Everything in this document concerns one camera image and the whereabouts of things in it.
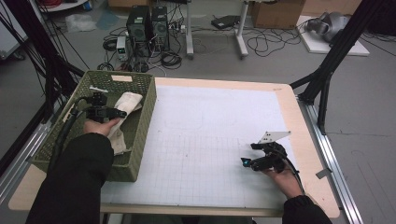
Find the white grid paper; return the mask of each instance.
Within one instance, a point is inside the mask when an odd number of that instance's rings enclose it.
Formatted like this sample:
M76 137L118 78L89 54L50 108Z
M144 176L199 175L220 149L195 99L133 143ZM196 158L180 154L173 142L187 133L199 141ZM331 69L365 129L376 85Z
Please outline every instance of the white grid paper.
M249 144L266 131L288 131L273 92L157 86L139 177L106 182L102 202L279 209L274 183L240 160L264 155Z

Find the computer tower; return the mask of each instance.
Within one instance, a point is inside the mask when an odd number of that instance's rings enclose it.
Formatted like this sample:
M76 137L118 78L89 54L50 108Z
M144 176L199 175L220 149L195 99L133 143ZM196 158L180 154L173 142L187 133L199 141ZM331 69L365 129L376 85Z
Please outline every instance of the computer tower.
M151 22L155 38L156 50L169 50L168 11L166 7L152 9Z
M126 22L131 42L148 42L152 33L149 6L133 6Z

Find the cardboard box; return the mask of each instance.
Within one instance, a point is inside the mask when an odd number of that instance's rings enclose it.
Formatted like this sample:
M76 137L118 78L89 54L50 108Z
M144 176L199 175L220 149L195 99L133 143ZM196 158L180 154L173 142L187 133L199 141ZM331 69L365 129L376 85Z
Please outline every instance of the cardboard box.
M108 0L110 7L151 6L151 0Z
M361 0L306 0L302 15L320 16L323 12L353 15Z
M254 27L294 29L305 0L282 0L275 4L255 3L252 11Z

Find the person's left hand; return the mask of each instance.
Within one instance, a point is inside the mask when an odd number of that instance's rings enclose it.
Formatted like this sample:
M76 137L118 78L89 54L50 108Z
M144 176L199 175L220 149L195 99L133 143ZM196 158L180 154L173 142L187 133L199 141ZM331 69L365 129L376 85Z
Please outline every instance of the person's left hand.
M111 128L118 124L120 122L120 118L117 119L111 119L107 123L99 123L96 121L93 121L91 119L88 119L84 123L84 133L99 133L104 136L108 136L110 133Z

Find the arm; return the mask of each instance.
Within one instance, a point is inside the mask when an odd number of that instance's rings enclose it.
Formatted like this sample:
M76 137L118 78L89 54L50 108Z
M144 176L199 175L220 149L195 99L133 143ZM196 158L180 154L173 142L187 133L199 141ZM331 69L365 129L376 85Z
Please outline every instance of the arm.
M42 183L26 223L99 223L100 189L113 163L105 137L117 121L87 121Z
M283 224L331 224L332 222L311 199L303 195L300 186L290 169L280 174L273 170L264 173L270 176L286 195L288 200L284 203Z

